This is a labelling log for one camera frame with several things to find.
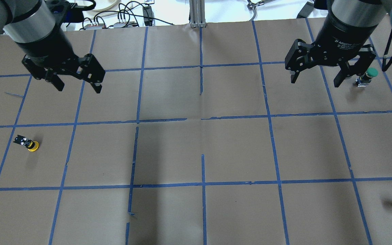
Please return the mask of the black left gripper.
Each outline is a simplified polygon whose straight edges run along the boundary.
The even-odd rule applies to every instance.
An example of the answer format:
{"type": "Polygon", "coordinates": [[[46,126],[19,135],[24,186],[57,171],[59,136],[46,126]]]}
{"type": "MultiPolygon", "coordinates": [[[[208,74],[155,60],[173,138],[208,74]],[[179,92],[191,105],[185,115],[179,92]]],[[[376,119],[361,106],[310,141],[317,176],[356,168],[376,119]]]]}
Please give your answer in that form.
{"type": "Polygon", "coordinates": [[[33,78],[44,79],[61,92],[64,82],[59,76],[72,76],[90,83],[95,93],[101,93],[104,68],[92,53],[76,55],[63,31],[52,31],[38,41],[22,43],[21,48],[25,52],[21,62],[33,78]]]}

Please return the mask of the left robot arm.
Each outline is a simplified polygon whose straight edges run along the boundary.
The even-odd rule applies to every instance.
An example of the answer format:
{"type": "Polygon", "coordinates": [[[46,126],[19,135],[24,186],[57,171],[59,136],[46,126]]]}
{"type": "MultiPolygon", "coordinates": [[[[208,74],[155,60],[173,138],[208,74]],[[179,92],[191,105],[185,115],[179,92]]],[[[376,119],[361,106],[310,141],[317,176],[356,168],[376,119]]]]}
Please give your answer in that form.
{"type": "Polygon", "coordinates": [[[60,75],[72,76],[99,94],[104,68],[93,54],[76,55],[61,29],[63,23],[81,23],[83,12],[95,7],[94,0],[87,6],[67,0],[0,0],[0,35],[7,34],[23,50],[21,62],[33,78],[62,91],[60,75]]]}

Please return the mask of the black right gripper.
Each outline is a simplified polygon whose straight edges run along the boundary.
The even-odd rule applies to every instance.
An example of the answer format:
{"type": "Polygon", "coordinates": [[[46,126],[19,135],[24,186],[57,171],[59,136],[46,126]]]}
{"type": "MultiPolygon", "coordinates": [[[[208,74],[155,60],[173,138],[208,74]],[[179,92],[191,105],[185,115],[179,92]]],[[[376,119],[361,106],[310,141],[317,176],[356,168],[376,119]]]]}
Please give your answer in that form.
{"type": "Polygon", "coordinates": [[[351,27],[326,20],[313,43],[296,39],[285,57],[291,84],[300,72],[316,66],[340,68],[333,79],[335,88],[353,75],[362,76],[376,58],[373,46],[365,44],[376,27],[351,27]]]}

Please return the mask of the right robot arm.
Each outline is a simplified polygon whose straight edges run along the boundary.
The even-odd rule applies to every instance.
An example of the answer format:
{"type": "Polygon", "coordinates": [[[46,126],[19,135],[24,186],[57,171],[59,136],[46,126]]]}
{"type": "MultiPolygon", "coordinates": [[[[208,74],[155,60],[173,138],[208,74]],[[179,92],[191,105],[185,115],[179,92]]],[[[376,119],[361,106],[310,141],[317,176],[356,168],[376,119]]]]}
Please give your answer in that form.
{"type": "Polygon", "coordinates": [[[296,82],[303,70],[330,66],[340,68],[333,79],[334,87],[351,76],[358,76],[355,84],[364,87],[378,74],[371,68],[377,57],[375,48],[366,44],[366,40],[386,14],[392,26],[392,0],[327,0],[325,3],[328,15],[315,41],[307,44],[302,39],[295,40],[285,57],[291,83],[296,82]]]}

